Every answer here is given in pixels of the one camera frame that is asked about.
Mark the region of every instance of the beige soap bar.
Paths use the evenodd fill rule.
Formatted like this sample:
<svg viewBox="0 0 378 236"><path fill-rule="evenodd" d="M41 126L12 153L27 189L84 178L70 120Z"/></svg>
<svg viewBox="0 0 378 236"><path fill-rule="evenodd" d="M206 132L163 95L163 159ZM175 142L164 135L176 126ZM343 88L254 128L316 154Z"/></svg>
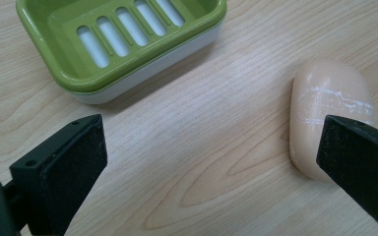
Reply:
<svg viewBox="0 0 378 236"><path fill-rule="evenodd" d="M373 124L368 85L355 69L344 63L307 63L293 81L290 158L310 178L333 182L316 163L324 119L328 114Z"/></svg>

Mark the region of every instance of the table surface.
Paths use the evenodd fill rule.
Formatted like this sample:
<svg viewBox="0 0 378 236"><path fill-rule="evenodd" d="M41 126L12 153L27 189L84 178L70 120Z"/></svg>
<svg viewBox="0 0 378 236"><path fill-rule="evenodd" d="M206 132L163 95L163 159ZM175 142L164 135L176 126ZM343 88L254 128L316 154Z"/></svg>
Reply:
<svg viewBox="0 0 378 236"><path fill-rule="evenodd" d="M288 153L292 82L305 61L359 70L378 128L378 0L227 5L215 43L85 105L55 84L15 1L0 0L0 181L64 125L100 113L108 165L67 235L378 235L343 190L305 177Z"/></svg>

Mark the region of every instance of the soap dish drainage slot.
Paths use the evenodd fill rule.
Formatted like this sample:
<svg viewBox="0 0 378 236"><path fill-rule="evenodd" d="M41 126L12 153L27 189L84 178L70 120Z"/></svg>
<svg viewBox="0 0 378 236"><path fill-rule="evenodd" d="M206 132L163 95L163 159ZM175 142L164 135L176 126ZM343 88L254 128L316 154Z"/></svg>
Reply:
<svg viewBox="0 0 378 236"><path fill-rule="evenodd" d="M97 19L97 25L118 56L125 57L130 54L130 49L124 38L107 17Z"/></svg>
<svg viewBox="0 0 378 236"><path fill-rule="evenodd" d="M91 30L88 27L79 27L77 34L96 65L100 68L107 67L109 65L109 58Z"/></svg>
<svg viewBox="0 0 378 236"><path fill-rule="evenodd" d="M157 2L176 26L183 26L184 19L171 4L170 0L157 0ZM136 0L135 6L157 35L165 36L167 34L166 27L147 0ZM149 38L138 24L138 21L125 7L118 8L116 10L116 16L139 46L146 46L149 44ZM130 54L127 42L108 17L102 16L98 18L97 26L118 56L125 57ZM107 67L109 65L109 57L103 50L103 44L99 42L95 33L92 32L90 28L82 26L77 29L77 35L85 45L85 48L96 65L100 68Z"/></svg>
<svg viewBox="0 0 378 236"><path fill-rule="evenodd" d="M185 24L182 15L180 15L173 4L171 4L170 0L157 0L157 2L175 26L181 27Z"/></svg>

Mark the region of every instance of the green soap dish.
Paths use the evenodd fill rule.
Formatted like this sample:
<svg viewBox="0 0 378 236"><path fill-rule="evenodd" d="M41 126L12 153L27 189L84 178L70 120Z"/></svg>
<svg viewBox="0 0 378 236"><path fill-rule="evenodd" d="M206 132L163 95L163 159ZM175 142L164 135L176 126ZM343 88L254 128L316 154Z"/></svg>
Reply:
<svg viewBox="0 0 378 236"><path fill-rule="evenodd" d="M213 42L226 0L17 0L57 84L107 102Z"/></svg>

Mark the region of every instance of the wood grain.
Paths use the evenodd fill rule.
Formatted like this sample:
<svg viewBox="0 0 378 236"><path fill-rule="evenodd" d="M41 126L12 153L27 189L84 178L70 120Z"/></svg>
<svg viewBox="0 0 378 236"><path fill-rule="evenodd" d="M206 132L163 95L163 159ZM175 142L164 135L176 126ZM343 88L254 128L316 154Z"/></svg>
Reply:
<svg viewBox="0 0 378 236"><path fill-rule="evenodd" d="M358 69L378 128L378 1L227 4L214 44L89 106L54 83L15 3L0 1L0 181L65 124L101 113L108 166L67 235L378 235L344 191L288 157L292 78L308 60Z"/></svg>

